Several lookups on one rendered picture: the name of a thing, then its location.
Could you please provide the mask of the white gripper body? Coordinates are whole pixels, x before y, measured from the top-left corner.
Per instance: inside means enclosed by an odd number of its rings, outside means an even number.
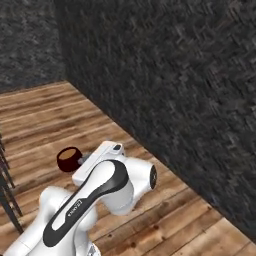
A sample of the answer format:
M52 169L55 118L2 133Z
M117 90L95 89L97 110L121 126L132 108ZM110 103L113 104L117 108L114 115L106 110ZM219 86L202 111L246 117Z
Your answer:
M88 177L91 170L102 160L109 159L114 156L114 142L104 141L99 147L91 153L90 157L75 171L72 175L72 181L76 186L80 186Z

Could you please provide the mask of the dark red coffee mug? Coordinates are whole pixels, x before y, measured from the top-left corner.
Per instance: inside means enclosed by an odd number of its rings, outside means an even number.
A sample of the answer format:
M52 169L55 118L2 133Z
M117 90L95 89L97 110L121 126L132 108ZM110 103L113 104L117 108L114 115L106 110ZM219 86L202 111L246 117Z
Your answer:
M81 151L76 147L67 147L62 149L56 157L57 165L63 172L76 171L81 164L79 159L82 157Z

